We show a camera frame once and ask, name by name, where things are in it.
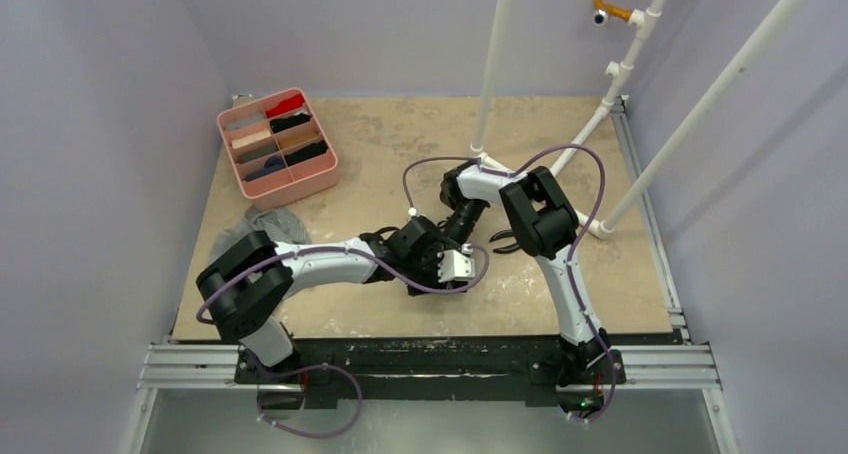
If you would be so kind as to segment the pink divided organizer tray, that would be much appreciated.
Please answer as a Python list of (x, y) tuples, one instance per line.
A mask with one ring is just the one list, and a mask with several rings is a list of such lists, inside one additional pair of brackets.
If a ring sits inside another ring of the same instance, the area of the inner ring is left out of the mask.
[(216, 123), (241, 194), (261, 211), (339, 182), (339, 156), (300, 88), (234, 103)]

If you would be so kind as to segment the grey striped underwear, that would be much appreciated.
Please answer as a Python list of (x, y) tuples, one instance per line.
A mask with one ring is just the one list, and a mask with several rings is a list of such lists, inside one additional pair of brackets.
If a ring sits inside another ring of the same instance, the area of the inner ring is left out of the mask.
[(232, 227), (223, 229), (218, 233), (210, 249), (207, 264), (213, 263), (239, 240), (253, 231), (265, 231), (273, 242), (312, 243), (304, 223), (290, 210), (279, 207), (260, 211), (252, 206)]

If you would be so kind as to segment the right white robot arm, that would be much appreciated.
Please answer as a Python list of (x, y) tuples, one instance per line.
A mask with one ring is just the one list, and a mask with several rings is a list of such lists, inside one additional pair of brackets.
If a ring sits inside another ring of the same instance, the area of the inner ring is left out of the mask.
[(518, 247), (537, 262), (546, 281), (564, 373), (576, 381), (596, 373), (609, 341), (585, 293), (577, 213), (553, 174), (545, 167), (506, 173), (467, 161), (445, 173), (440, 188), (441, 202), (454, 211), (470, 203), (504, 209)]

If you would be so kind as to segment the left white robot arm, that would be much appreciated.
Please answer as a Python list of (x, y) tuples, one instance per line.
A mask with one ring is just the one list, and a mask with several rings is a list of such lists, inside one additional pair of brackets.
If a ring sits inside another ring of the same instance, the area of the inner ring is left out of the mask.
[(338, 243), (274, 243), (253, 231), (198, 276), (197, 319), (251, 351), (272, 382), (284, 383), (298, 369), (294, 341), (273, 317), (284, 300), (323, 285), (393, 280), (411, 296), (461, 291), (476, 275), (466, 236), (453, 239), (423, 216)]

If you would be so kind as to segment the black underwear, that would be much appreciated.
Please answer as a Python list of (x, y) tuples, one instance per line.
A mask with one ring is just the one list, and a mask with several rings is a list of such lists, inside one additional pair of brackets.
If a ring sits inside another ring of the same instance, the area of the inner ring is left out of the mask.
[(467, 281), (449, 281), (446, 283), (431, 283), (430, 285), (413, 286), (407, 285), (407, 294), (410, 297), (419, 297), (424, 295), (449, 295), (465, 292), (468, 289)]

